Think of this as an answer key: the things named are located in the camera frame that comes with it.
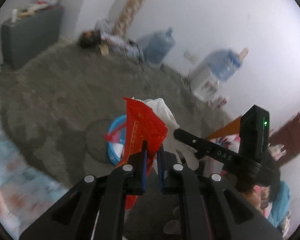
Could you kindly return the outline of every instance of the wall outlet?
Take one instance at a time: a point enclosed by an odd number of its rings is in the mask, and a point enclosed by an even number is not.
[[[191,63],[192,65],[195,65],[195,63],[196,63],[197,60],[198,60],[198,56],[195,55],[195,54],[190,53],[189,50],[186,50],[186,52],[183,54],[183,57],[184,57],[186,60],[190,61],[190,63]]]

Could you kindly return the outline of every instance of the triangular cutout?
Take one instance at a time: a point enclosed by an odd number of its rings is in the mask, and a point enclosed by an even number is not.
[[[234,218],[234,222],[236,224],[242,224],[245,221],[253,219],[253,213],[247,206],[242,203],[236,196],[230,191],[225,190],[223,192],[225,198],[229,204],[232,216]]]
[[[67,202],[52,215],[52,220],[67,226],[81,197],[81,192],[75,192]]]

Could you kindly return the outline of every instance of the gray floor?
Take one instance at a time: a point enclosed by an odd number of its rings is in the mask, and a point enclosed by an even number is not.
[[[201,137],[229,122],[223,111],[212,111],[192,96],[168,68],[152,69],[122,55],[103,57],[74,44],[53,46],[18,72],[3,66],[0,97],[10,139],[30,165],[67,187],[86,174],[103,176],[114,169],[102,134],[125,114],[122,97],[163,98],[180,127]],[[176,203],[173,196],[159,195],[152,172],[147,193],[128,215],[125,236],[163,238]]]

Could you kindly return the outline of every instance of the gray box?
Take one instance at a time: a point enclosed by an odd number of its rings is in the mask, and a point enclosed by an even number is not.
[[[58,41],[63,7],[54,6],[18,20],[6,20],[1,26],[4,62],[15,70]]]

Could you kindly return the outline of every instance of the black device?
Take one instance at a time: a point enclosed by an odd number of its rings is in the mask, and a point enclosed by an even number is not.
[[[234,153],[181,129],[176,139],[225,164],[241,187],[267,185],[271,170],[264,167],[269,113],[253,106],[243,117],[240,153]],[[119,240],[122,238],[126,195],[146,188],[147,142],[142,152],[110,175],[86,176],[21,235],[20,240]],[[279,231],[219,174],[196,175],[161,146],[157,152],[160,191],[178,195],[184,240],[279,240]]]

